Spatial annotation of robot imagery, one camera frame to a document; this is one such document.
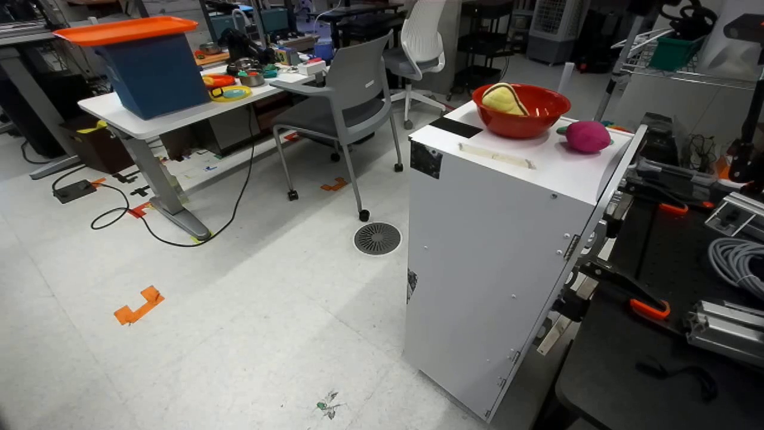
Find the office chair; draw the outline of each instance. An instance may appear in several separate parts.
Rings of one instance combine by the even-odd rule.
[[[408,78],[406,88],[392,101],[404,101],[404,126],[410,130],[410,101],[447,111],[445,103],[415,91],[410,81],[422,81],[424,75],[437,75],[447,66],[445,41],[437,32],[445,13],[445,0],[418,0],[404,22],[400,48],[384,52],[384,65],[392,75]]]
[[[387,75],[381,52],[390,44],[390,34],[368,44],[349,45],[336,51],[331,69],[328,71],[328,85],[295,85],[280,84],[272,85],[307,95],[307,101],[288,108],[272,123],[274,144],[280,149],[281,167],[288,185],[288,201],[295,201],[294,182],[287,167],[285,149],[280,134],[285,130],[295,130],[299,134],[331,140],[341,151],[346,170],[350,174],[357,220],[368,222],[371,213],[363,207],[357,179],[350,161],[349,145],[377,131],[384,123],[392,126],[392,140],[397,149],[398,163],[397,173],[404,170],[398,131],[392,117]]]

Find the red bowl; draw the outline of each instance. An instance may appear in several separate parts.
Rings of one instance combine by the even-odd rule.
[[[489,108],[482,108],[482,94],[489,88],[480,85],[473,91],[473,103],[477,106],[480,120],[492,134],[507,137],[507,139],[538,139],[544,137],[544,131],[570,111],[570,101],[560,94],[547,91],[542,85],[525,85],[514,84],[517,99],[527,108],[527,117],[521,114],[507,114]]]

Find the white metal cabinet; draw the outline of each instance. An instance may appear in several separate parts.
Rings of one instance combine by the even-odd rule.
[[[448,117],[480,126],[473,106]],[[492,420],[570,271],[578,237],[600,220],[609,179],[622,174],[636,144],[613,134],[612,149],[584,157],[564,151],[556,134],[510,144],[424,126],[410,140],[406,357]],[[535,170],[492,154],[532,161]]]

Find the cabinet panel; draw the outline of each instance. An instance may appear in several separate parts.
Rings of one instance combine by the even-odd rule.
[[[489,419],[593,207],[451,155],[410,179],[406,357]]]

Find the pink ball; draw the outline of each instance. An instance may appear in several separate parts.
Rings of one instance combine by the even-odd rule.
[[[600,123],[574,123],[566,137],[576,154],[600,154],[612,144],[612,134]]]

